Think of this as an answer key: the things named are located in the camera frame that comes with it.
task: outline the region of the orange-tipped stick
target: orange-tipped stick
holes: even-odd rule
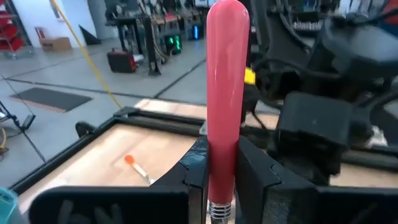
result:
[[[149,178],[148,174],[140,165],[136,164],[136,160],[133,158],[132,155],[124,156],[124,161],[133,169],[135,169],[143,178],[145,178],[149,184],[153,184],[155,182],[155,180]]]

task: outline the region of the yellow tag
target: yellow tag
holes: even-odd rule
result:
[[[256,84],[256,74],[250,68],[246,68],[244,71],[244,82],[249,85]]]

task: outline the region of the floor mat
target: floor mat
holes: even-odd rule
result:
[[[13,100],[23,100],[28,105],[64,113],[87,103],[92,98],[45,88],[31,88],[10,96]]]

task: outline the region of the gray floor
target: gray floor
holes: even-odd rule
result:
[[[144,97],[206,103],[204,41],[185,43],[182,54],[161,67],[162,76],[156,78],[147,76],[145,66],[140,67],[135,74],[112,73],[106,61],[106,53],[114,46],[118,46],[115,41],[104,42],[102,45],[88,47],[88,52],[122,106],[132,106]],[[27,136],[46,160],[77,140],[74,129],[76,122],[101,124],[118,110],[108,95],[97,92],[104,88],[78,49],[67,53],[37,50],[33,57],[19,60],[0,58],[0,74],[0,100],[10,112],[20,120],[30,113],[37,115]],[[56,113],[28,107],[9,98],[37,86],[89,96],[93,100],[70,112]],[[259,106],[259,110],[269,111],[265,106]],[[12,123],[6,123],[5,126],[13,127]],[[4,187],[14,184],[43,164],[34,147],[23,135],[9,138],[7,147],[9,151],[0,162],[0,169],[6,170],[0,172],[0,185]]]

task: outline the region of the white wall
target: white wall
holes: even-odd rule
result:
[[[50,38],[69,37],[72,47],[78,47],[65,22],[58,20],[49,0],[12,0],[33,47],[40,47],[35,27],[43,27]],[[86,45],[79,24],[96,35],[86,0],[56,0],[59,8],[72,25],[79,41]]]

